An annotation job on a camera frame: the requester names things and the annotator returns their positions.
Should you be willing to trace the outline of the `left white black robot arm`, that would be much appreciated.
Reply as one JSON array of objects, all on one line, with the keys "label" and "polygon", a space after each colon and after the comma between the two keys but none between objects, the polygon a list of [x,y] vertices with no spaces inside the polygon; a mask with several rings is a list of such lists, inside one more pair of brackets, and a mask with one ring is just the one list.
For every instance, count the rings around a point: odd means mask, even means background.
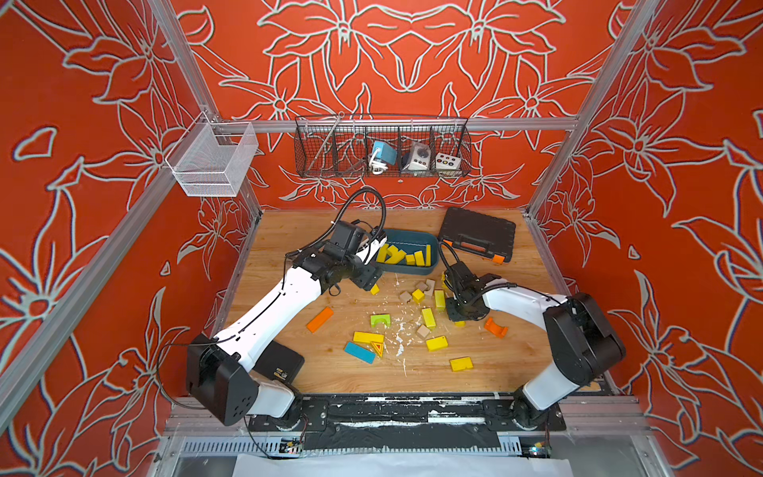
[{"label": "left white black robot arm", "polygon": [[301,248],[286,252],[280,281],[239,320],[213,337],[198,335],[188,344],[188,393],[222,425],[248,415],[298,421],[302,397],[292,385],[256,371],[275,337],[324,293],[351,280],[370,290],[383,272],[374,260],[387,242],[387,206],[377,225],[344,219],[347,205],[331,226]]}]

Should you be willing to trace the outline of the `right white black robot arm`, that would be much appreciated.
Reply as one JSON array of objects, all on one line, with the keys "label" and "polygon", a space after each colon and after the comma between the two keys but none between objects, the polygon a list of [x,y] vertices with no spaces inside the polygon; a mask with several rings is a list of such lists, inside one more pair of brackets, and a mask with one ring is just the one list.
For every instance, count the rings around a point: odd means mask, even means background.
[{"label": "right white black robot arm", "polygon": [[446,300],[451,321],[480,321],[503,312],[548,337],[552,363],[512,394],[509,417],[520,429],[536,429],[554,405],[625,359],[623,341],[591,295],[548,294],[496,274],[478,276],[445,240],[438,254],[453,293]]}]

